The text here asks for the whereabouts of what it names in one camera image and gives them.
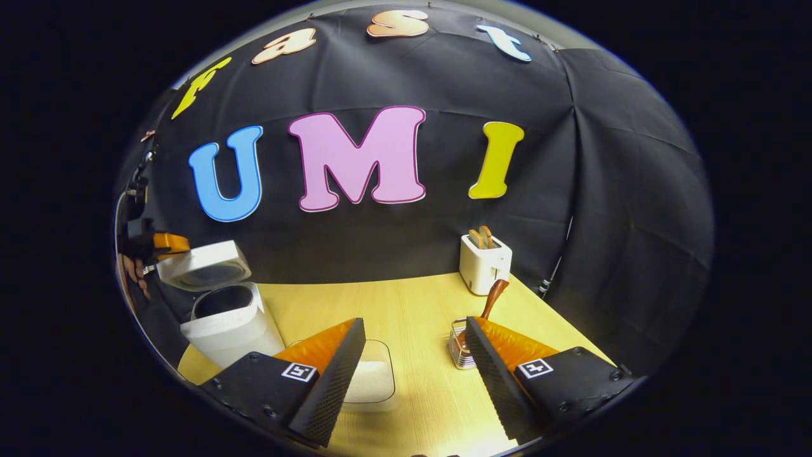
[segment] letter u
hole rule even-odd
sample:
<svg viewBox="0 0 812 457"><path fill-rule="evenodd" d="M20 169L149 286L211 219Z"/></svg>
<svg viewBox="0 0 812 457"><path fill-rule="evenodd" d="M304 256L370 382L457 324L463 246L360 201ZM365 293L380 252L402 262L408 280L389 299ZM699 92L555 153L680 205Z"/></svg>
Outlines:
<svg viewBox="0 0 812 457"><path fill-rule="evenodd" d="M234 198L224 198L217 184L217 171L214 157L219 147L209 143L197 148L189 156L189 166L195 176L197 197L203 211L220 222L234 222L245 219L259 206L262 198L262 184L257 164L257 139L262 136L262 127L253 125L232 133L226 144L235 151L237 172L240 176L240 194Z"/></svg>

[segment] brown handle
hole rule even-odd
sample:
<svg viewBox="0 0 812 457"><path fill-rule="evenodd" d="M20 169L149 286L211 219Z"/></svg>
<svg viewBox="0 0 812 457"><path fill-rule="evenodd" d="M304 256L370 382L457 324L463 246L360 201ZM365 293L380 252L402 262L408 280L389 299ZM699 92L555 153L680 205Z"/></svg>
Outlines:
<svg viewBox="0 0 812 457"><path fill-rule="evenodd" d="M505 281L504 279L497 280L491 287L490 292L488 293L488 300L485 302L485 310L482 312L482 319L487 319L490 316L490 309L494 307L494 303L496 303L496 299L499 298L499 295L508 288L510 285L509 282ZM457 335L457 341L460 342L460 346L463 349L468 349L468 344L465 342L465 331L460 332Z"/></svg>
<svg viewBox="0 0 812 457"><path fill-rule="evenodd" d="M488 293L488 301L485 302L485 310L482 312L482 319L487 319L490 316L490 309L494 307L494 303L496 303L496 299L499 298L499 295L508 288L510 285L509 282L505 281L504 279L497 280L491 287L490 292Z"/></svg>

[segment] yellow letter i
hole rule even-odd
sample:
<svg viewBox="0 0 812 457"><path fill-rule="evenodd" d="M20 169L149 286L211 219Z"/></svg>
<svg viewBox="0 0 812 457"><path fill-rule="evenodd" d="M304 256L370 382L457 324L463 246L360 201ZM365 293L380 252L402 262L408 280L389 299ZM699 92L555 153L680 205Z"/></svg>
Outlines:
<svg viewBox="0 0 812 457"><path fill-rule="evenodd" d="M499 198L508 191L505 176L516 143L525 137L525 131L507 122L489 122L482 127L488 137L488 149L479 180L468 191L470 198Z"/></svg>

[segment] wooden table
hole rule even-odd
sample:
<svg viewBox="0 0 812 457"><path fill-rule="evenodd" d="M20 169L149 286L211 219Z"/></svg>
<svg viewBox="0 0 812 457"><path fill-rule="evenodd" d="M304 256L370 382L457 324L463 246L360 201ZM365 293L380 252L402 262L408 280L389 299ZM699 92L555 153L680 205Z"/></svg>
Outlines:
<svg viewBox="0 0 812 457"><path fill-rule="evenodd" d="M556 350L583 346L611 363L533 291L513 276L510 282L490 320ZM478 316L485 306L485 297L472 294L459 273L351 284L260 284L259 290L286 345L361 317L366 337L389 346L396 408L342 410L321 454L466 457L516 446L505 436L477 369L457 369L447 347L451 322ZM197 385L220 371L193 346L178 369Z"/></svg>

